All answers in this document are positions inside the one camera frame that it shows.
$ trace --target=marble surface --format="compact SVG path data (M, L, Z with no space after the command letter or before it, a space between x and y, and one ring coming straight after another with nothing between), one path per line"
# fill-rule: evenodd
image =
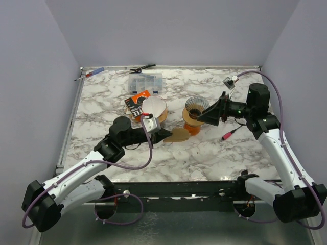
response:
M183 127L181 117L186 100L194 95L205 97L213 104L223 91L222 80L245 69L163 69L165 91L162 96L168 105L168 118L163 127L171 130ZM246 75L238 81L232 99L245 101L248 86L262 83L259 75ZM65 170L78 163L108 133L113 120L124 115L128 73L124 70L104 71L88 78L83 86L65 161ZM103 171L114 182L235 180L242 170L264 179L279 179L267 152L246 127L237 130L222 142L221 136L238 127L233 119L218 127L203 125L201 132L184 142L159 143L154 146L150 165L142 170L110 167ZM137 150L125 150L120 164L141 166L147 162L146 143Z

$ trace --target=white wall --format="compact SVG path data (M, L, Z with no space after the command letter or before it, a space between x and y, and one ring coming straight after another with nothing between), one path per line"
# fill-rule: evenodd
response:
M46 0L81 66L262 65L298 0Z
M27 185L50 178L80 71L43 0L0 7L0 244L27 244Z
M327 186L326 9L326 0L301 0L263 71L281 92L285 132L293 151L315 181ZM277 111L277 98L272 99ZM327 244L327 225L321 234Z

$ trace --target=blue screwdriver handle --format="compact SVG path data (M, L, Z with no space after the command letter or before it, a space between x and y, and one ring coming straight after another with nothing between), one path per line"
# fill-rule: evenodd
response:
M101 68L99 68L99 69L96 69L96 70L94 70L94 71L91 71L90 73L86 74L85 76L88 78L88 77L91 77L91 76L93 76L93 75L95 75L95 74L101 73L101 72L103 72L103 71L104 71L104 68L101 67Z

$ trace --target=black and orange box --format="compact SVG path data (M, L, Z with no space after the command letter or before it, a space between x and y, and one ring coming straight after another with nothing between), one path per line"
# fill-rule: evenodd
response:
M132 96L131 98L125 100L128 109L131 111L133 117L137 122L140 122L141 120L142 103L145 99L147 99L150 96L151 94L147 90L144 90L143 92L138 93Z

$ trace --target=pink screwdriver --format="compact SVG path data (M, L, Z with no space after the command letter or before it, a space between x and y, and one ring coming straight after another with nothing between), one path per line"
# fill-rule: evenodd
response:
M96 70L94 70L94 71L91 71L90 73L86 74L85 76L82 76L82 77L80 77L80 78L75 79L74 81L77 81L77 80L82 79L82 78L88 78L88 77L91 77L91 76L93 76L93 75L95 75L95 74L98 74L98 73L101 73L101 72L103 72L103 71L104 71L104 68L101 67L101 68L99 68L99 69L96 69Z

